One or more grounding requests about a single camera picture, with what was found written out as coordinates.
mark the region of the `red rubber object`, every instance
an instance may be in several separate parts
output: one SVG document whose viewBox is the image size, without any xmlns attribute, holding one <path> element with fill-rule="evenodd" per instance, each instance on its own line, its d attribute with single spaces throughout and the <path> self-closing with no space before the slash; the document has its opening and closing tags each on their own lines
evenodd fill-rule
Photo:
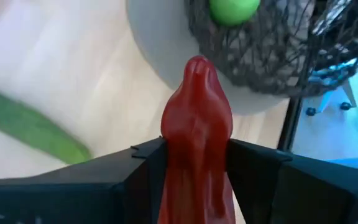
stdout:
<svg viewBox="0 0 358 224">
<path fill-rule="evenodd" d="M 168 165 L 158 224 L 233 224 L 226 144 L 232 113 L 213 64 L 191 58 L 164 109 Z"/>
</svg>

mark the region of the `black caster wheel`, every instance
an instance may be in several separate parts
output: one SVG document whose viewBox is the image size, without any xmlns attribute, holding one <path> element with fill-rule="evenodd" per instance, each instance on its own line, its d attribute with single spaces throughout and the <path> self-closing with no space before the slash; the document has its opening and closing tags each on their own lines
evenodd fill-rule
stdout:
<svg viewBox="0 0 358 224">
<path fill-rule="evenodd" d="M 314 116 L 314 115 L 316 114 L 316 108 L 308 108 L 308 109 L 306 110 L 306 114 L 307 114 L 308 116 Z"/>
<path fill-rule="evenodd" d="M 341 103 L 341 110 L 350 110 L 352 108 L 352 105 L 350 103 L 347 102 L 343 102 Z"/>
</svg>

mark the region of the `black wire basket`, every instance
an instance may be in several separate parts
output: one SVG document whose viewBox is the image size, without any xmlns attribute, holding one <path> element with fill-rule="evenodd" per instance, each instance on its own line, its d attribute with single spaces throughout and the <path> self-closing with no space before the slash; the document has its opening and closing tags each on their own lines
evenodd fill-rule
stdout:
<svg viewBox="0 0 358 224">
<path fill-rule="evenodd" d="M 185 9 L 200 53 L 235 86 L 317 96 L 357 71 L 358 0 L 261 0 L 234 27 L 213 21 L 208 0 L 185 0 Z"/>
</svg>

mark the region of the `green ball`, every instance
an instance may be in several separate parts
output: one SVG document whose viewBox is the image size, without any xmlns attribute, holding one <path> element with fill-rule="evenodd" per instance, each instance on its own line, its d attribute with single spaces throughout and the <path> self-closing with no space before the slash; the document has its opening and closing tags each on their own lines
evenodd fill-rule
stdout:
<svg viewBox="0 0 358 224">
<path fill-rule="evenodd" d="M 213 19 L 225 26 L 235 26 L 247 21 L 259 6 L 259 0 L 209 0 Z"/>
</svg>

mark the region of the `light wood floor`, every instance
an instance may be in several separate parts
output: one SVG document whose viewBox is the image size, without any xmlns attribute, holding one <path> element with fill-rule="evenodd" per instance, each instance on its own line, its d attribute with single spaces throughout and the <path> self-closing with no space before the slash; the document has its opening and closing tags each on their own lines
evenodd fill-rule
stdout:
<svg viewBox="0 0 358 224">
<path fill-rule="evenodd" d="M 125 0 L 0 0 L 0 92 L 56 121 L 95 156 L 160 134 L 162 110 L 178 83 L 167 83 L 155 63 L 135 43 Z M 275 147 L 288 100 L 244 98 L 229 97 L 233 137 Z M 258 106 L 258 99 L 267 103 Z M 0 178 L 63 166 L 0 133 Z"/>
</svg>

